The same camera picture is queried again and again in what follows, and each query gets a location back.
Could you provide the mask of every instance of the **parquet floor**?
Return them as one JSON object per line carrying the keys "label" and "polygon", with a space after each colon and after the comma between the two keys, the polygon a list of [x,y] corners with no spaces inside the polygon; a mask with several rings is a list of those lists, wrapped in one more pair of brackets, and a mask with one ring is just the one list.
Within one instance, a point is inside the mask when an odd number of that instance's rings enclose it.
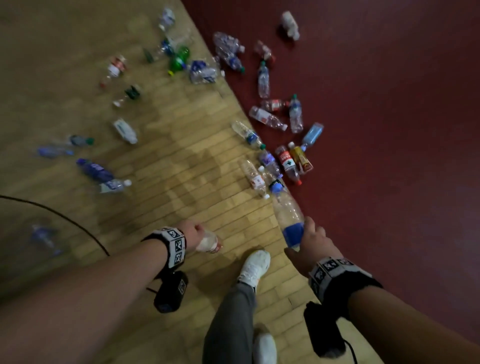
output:
{"label": "parquet floor", "polygon": [[[193,30],[192,56],[208,56],[181,2],[169,5],[177,28]],[[254,152],[230,128],[232,120],[247,120],[235,96],[223,79],[192,85],[185,74],[167,75],[167,59],[154,64],[143,59],[142,46],[160,40],[156,16],[163,6],[147,0],[22,0],[0,8],[0,26],[8,34],[0,40],[1,193],[57,209],[112,253],[184,218],[203,222],[224,239],[220,254],[186,260],[191,283],[179,311],[160,315],[153,295],[145,292],[96,363],[200,363],[216,308],[245,256],[259,247],[270,252],[272,264],[259,286],[256,323],[275,336],[280,362],[320,363],[302,316],[313,294],[283,254],[270,201],[255,195],[238,167],[239,158]],[[102,92],[97,83],[108,59],[119,53],[129,69]],[[132,83],[142,87],[141,99],[114,110],[115,94]],[[137,145],[120,139],[112,126],[118,117],[137,131]],[[132,187],[123,194],[96,195],[75,158],[35,156],[37,146],[70,133],[96,139],[78,157],[131,179]],[[2,299],[55,268],[105,258],[94,241],[60,218],[33,206],[3,200],[1,205]],[[28,243],[28,228],[38,220],[59,229],[64,254],[48,258]],[[360,362],[380,361],[352,325],[340,325]],[[347,354],[337,362],[352,361]]]}

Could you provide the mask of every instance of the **left hand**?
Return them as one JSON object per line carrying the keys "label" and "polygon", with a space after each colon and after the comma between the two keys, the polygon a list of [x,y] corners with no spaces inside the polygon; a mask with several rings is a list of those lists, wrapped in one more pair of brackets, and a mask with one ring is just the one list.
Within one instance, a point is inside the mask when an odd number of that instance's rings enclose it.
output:
{"label": "left hand", "polygon": [[194,251],[205,236],[204,227],[191,220],[181,221],[175,227],[185,235],[187,252]]}

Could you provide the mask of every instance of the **red carpet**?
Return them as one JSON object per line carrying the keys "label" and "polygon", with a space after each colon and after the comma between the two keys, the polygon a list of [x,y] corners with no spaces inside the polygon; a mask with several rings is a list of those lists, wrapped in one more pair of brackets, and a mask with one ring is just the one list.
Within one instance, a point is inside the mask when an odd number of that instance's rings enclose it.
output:
{"label": "red carpet", "polygon": [[[213,51],[224,31],[247,47],[227,80],[259,104],[251,53],[277,57],[272,97],[297,93],[314,170],[291,187],[303,212],[391,292],[480,343],[480,11],[475,1],[184,0]],[[293,45],[277,34],[290,10]],[[293,139],[256,123],[267,148]]]}

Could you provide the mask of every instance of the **shoe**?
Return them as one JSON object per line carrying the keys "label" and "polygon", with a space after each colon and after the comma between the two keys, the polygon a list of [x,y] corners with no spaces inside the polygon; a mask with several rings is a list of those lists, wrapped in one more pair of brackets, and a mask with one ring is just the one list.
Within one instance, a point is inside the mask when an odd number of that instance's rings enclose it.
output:
{"label": "shoe", "polygon": [[258,334],[253,343],[254,364],[276,364],[276,346],[272,334]]}
{"label": "shoe", "polygon": [[265,250],[257,250],[250,254],[241,269],[238,282],[248,284],[257,291],[260,278],[270,267],[270,253]]}

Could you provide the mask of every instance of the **black cable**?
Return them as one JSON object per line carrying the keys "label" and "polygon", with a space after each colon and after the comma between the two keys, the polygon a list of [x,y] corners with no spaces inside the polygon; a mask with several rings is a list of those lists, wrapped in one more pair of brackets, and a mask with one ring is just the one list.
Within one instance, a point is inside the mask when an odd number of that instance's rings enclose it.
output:
{"label": "black cable", "polygon": [[[73,225],[75,225],[76,227],[78,227],[80,230],[84,231],[88,236],[90,236],[93,240],[95,240],[95,242],[98,244],[100,249],[103,250],[103,252],[105,253],[106,256],[111,256],[110,253],[108,252],[108,250],[106,249],[106,247],[104,247],[103,244],[100,242],[100,240],[98,240],[91,232],[89,232],[86,228],[84,228],[78,222],[73,221],[71,218],[65,216],[64,214],[58,212],[57,210],[54,210],[51,207],[39,204],[38,202],[24,200],[22,198],[17,198],[17,197],[5,196],[4,194],[0,194],[0,198],[4,198],[5,200],[11,200],[11,201],[16,201],[16,202],[23,202],[25,204],[30,204],[30,205],[33,205],[33,206],[41,207],[41,208],[44,208],[47,211],[53,212],[55,215],[60,216],[61,218],[64,218],[68,222],[70,222]],[[146,288],[146,290],[150,291],[150,292],[153,292],[153,293],[157,293],[157,291],[155,291],[151,288],[148,288],[148,287]]]}
{"label": "black cable", "polygon": [[355,352],[353,351],[353,348],[352,348],[351,344],[350,344],[348,341],[346,341],[345,339],[343,339],[343,341],[344,341],[345,344],[347,344],[348,347],[350,348],[350,352],[352,353],[353,363],[354,363],[354,364],[358,364],[358,362],[357,362],[357,357],[355,356]]}

